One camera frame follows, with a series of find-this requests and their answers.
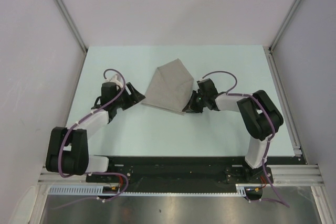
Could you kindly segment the grey cloth napkin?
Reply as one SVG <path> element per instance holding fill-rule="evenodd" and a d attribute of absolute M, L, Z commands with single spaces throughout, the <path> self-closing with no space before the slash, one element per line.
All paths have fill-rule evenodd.
<path fill-rule="evenodd" d="M 193 91 L 194 78 L 179 59 L 157 67 L 142 104 L 184 115 Z"/>

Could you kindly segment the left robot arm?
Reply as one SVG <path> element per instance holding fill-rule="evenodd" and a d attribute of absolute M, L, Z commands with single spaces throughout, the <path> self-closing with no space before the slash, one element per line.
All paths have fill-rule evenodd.
<path fill-rule="evenodd" d="M 140 103 L 145 95 L 131 83 L 105 82 L 101 95 L 96 98 L 88 115 L 73 126 L 55 127 L 50 134 L 46 170 L 63 177 L 97 173 L 105 182 L 115 178 L 116 169 L 106 156 L 90 155 L 88 140 L 116 116 L 117 110 L 126 110 Z"/>

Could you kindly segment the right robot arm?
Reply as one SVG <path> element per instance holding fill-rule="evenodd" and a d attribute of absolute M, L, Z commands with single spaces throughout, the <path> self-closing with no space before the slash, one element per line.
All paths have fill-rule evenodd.
<path fill-rule="evenodd" d="M 197 82 L 198 90 L 184 107 L 186 113 L 202 113 L 204 108 L 212 111 L 238 112 L 250 135 L 250 142 L 242 169 L 243 179 L 254 183 L 261 177 L 260 167 L 267 161 L 270 142 L 284 123 L 269 95 L 264 90 L 253 94 L 218 92 L 211 79 Z"/>

